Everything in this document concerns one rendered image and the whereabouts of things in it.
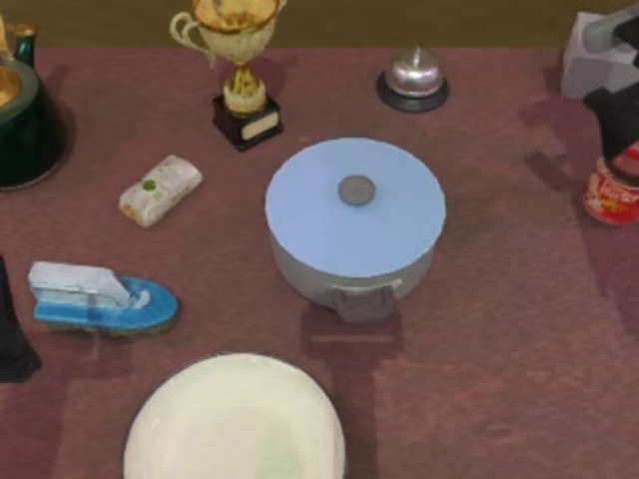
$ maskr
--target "plate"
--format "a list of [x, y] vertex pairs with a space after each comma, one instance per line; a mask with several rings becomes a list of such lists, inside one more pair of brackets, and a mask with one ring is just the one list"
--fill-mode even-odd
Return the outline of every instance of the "plate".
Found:
[[337, 414], [310, 376], [223, 354], [149, 397], [129, 431], [124, 479], [341, 479], [344, 456]]
[[[354, 206], [339, 195], [348, 177], [374, 184]], [[367, 138], [305, 148], [274, 175], [266, 197], [279, 245], [313, 269], [345, 277], [388, 274], [427, 254], [441, 234], [445, 200], [437, 178], [411, 153]]]

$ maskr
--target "gold trophy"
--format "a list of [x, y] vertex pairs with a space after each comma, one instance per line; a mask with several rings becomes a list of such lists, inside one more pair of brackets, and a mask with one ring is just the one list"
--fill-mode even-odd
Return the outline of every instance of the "gold trophy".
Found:
[[[287, 0], [192, 0], [193, 15], [173, 17], [170, 32], [180, 45], [203, 52], [213, 68], [217, 57], [235, 64], [224, 92], [213, 99], [213, 123], [240, 151], [284, 129], [280, 106], [249, 68], [249, 62], [267, 47], [276, 19]], [[192, 34], [197, 30], [202, 45]]]

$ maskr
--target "kettle spout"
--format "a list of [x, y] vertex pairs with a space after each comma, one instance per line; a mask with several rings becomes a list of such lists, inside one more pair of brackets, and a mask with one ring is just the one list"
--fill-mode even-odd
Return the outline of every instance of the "kettle spout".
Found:
[[14, 27], [13, 34], [16, 45], [13, 56], [16, 60], [30, 67], [34, 67], [34, 54], [36, 47], [36, 29], [31, 25], [20, 24]]

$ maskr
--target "silver bell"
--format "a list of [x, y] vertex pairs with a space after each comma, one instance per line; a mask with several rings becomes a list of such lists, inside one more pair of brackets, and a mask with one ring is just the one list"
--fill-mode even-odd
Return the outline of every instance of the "silver bell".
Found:
[[406, 112], [427, 112], [448, 97], [448, 83], [439, 62], [423, 48], [399, 51], [377, 79], [377, 93], [389, 106]]

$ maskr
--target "white package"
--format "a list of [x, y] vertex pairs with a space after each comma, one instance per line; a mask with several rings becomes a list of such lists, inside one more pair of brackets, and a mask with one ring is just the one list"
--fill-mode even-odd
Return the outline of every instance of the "white package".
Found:
[[120, 196], [120, 211], [141, 227], [150, 227], [201, 182], [196, 167], [170, 155]]

